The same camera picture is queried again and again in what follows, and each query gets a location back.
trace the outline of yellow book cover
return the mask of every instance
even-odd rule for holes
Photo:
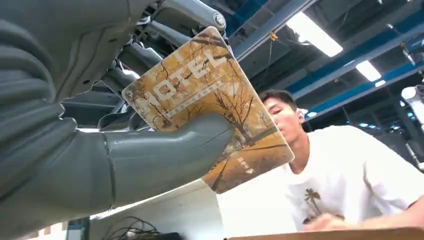
[[[218,113],[234,126],[231,143],[202,178],[218,194],[294,158],[214,27],[151,68],[125,88],[122,96],[156,131],[175,131],[206,113]]]

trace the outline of screw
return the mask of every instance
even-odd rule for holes
[[[216,12],[215,13],[215,16],[213,16],[213,19],[215,20],[215,22],[220,27],[223,27],[226,24],[224,16],[221,13],[219,13],[219,12]]]

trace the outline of gray robotic hand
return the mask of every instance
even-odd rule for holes
[[[60,102],[93,81],[120,94],[134,80],[112,62],[142,74],[162,59],[134,32],[175,46],[190,39],[154,20],[169,9],[225,29],[198,0],[1,1],[0,239],[158,195],[214,165],[234,134],[219,115],[168,133],[84,133],[61,118]]]

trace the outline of ceiling light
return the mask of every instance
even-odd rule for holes
[[[310,117],[310,118],[313,118],[313,117],[315,117],[316,115],[317,115],[317,113],[316,113],[316,112],[314,112],[314,111],[311,111],[310,113],[306,114],[306,116],[308,116],[308,117]]]
[[[371,64],[370,61],[363,61],[356,65],[356,69],[366,77],[370,82],[374,82],[377,79],[380,79],[382,75],[377,71],[377,69]]]
[[[381,80],[381,81],[378,81],[378,82],[375,83],[375,87],[378,88],[380,86],[383,86],[384,84],[386,84],[386,81]]]
[[[303,12],[299,12],[290,18],[287,26],[299,34],[299,39],[307,40],[329,57],[333,57],[343,50],[336,41]]]

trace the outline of blue steel beam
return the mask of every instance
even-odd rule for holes
[[[335,78],[353,70],[359,63],[373,59],[397,46],[404,40],[424,31],[424,10],[419,10],[397,23],[396,33],[390,29],[377,34],[370,40],[350,50],[322,68],[310,72],[306,77],[287,87],[286,90],[298,99]]]
[[[359,85],[357,87],[354,87],[322,104],[319,104],[318,106],[315,106],[309,110],[310,113],[315,112],[317,115],[314,117],[308,117],[306,116],[306,121],[309,121],[313,118],[319,117],[333,109],[336,109],[338,107],[341,107],[347,103],[350,103],[360,97],[363,97],[367,94],[370,94],[380,88],[384,88],[392,83],[395,83],[399,80],[402,80],[408,76],[411,76],[412,74],[415,74],[416,72],[424,69],[424,61],[417,64],[412,65],[411,63],[405,64],[403,66],[400,66],[396,68],[395,70],[392,70],[390,72],[387,72],[381,77],[381,80],[384,80],[386,83],[382,86],[376,87],[375,84],[379,82],[380,80],[376,80],[374,82],[370,81],[367,83],[364,83],[362,85]]]
[[[317,0],[291,0],[263,26],[252,33],[246,41],[242,42],[234,49],[235,58],[238,61],[243,60],[270,38],[270,32],[276,33],[281,30],[291,17],[307,9],[316,1]]]
[[[226,21],[225,32],[228,37],[235,34],[269,0],[246,0],[246,2]]]

